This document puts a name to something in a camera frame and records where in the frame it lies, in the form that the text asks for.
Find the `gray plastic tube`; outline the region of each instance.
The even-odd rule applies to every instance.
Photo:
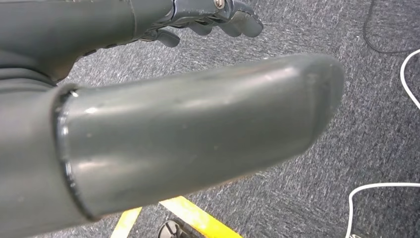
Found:
[[[315,55],[81,88],[61,111],[60,157],[93,217],[155,203],[305,152],[343,81],[336,60]]]

